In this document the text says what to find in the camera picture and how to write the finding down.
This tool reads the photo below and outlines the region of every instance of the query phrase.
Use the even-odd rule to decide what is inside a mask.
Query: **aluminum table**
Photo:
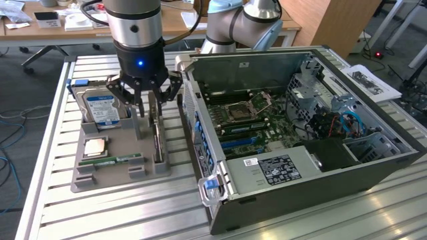
[[[349,66],[331,50],[319,50],[339,68]],[[170,69],[174,68],[175,56],[183,53],[193,52],[167,53]],[[63,65],[18,240],[427,238],[426,157],[366,192],[225,234],[210,235],[209,217],[198,192],[175,102],[169,103],[163,110],[171,176],[72,193],[82,113],[66,90],[66,80],[106,79],[107,75],[119,73],[119,67],[115,55],[80,56]],[[381,107],[426,146],[425,127],[394,102],[382,103]]]

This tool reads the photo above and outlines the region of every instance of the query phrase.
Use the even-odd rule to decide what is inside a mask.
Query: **white sticker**
[[[258,165],[259,164],[259,159],[258,158],[250,158],[243,160],[245,162],[245,166],[253,166],[253,165]]]
[[[6,27],[8,29],[20,29],[20,28],[24,28],[24,27],[28,27],[30,26],[30,23],[24,22],[24,23],[18,23],[18,24],[6,24]]]
[[[111,37],[113,34],[111,33],[98,33],[95,36],[97,37]]]
[[[237,128],[237,129],[231,130],[231,132],[235,133],[235,132],[242,132],[242,131],[246,131],[246,130],[250,130],[250,127]]]
[[[258,129],[258,128],[265,127],[265,126],[266,126],[266,123],[265,123],[265,122],[258,123],[258,124],[253,124],[253,125],[251,125],[251,129]]]
[[[117,163],[115,161],[106,161],[106,162],[95,163],[94,166],[113,165],[115,163]]]
[[[119,123],[121,117],[118,109],[114,107],[114,96],[90,96],[87,98],[88,107],[94,116],[94,121],[103,126]]]

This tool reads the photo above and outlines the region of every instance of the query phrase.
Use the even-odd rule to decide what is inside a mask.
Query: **hard drive label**
[[[88,107],[92,112],[94,121],[99,125],[114,125],[119,123],[118,109],[114,107],[114,96],[91,96],[87,98]]]
[[[302,178],[301,172],[294,165],[290,155],[258,160],[258,164],[270,185],[286,183]]]

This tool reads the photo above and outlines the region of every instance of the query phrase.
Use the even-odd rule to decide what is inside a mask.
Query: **hard drive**
[[[130,117],[130,110],[107,89],[106,81],[74,80],[71,90],[83,121],[97,123],[98,129],[119,127],[121,119]]]

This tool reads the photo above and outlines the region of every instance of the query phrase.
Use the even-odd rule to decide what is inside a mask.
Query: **blue expansion slot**
[[[225,142],[225,143],[221,144],[221,146],[222,146],[223,149],[227,149],[227,148],[233,148],[233,147],[254,144],[257,139],[258,139],[258,137],[255,136],[255,137],[239,140],[239,141]]]

